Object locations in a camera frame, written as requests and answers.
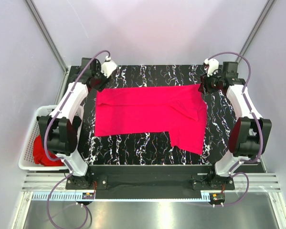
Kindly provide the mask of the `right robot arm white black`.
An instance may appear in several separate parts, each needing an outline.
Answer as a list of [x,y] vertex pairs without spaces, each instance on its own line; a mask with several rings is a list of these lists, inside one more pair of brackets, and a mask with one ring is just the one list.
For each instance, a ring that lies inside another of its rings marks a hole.
[[255,108],[244,79],[238,77],[238,64],[216,59],[205,59],[206,73],[201,76],[199,92],[222,93],[230,101],[237,121],[231,131],[228,150],[202,179],[212,189],[221,188],[232,181],[235,170],[243,163],[255,163],[264,153],[272,122],[264,119]]

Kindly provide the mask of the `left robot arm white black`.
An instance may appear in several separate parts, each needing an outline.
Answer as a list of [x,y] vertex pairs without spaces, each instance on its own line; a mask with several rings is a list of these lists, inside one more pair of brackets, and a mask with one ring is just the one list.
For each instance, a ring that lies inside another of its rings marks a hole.
[[97,58],[82,58],[80,72],[72,76],[57,107],[48,115],[37,117],[46,158],[67,166],[69,180],[83,189],[92,186],[93,176],[78,152],[82,102],[91,90],[103,91],[116,68],[110,56],[103,63]]

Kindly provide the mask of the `pink t shirt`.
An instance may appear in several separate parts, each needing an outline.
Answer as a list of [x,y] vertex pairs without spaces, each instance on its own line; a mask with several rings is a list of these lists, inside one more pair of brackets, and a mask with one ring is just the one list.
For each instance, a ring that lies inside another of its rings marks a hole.
[[171,146],[202,155],[207,105],[198,84],[97,93],[95,136],[167,132]]

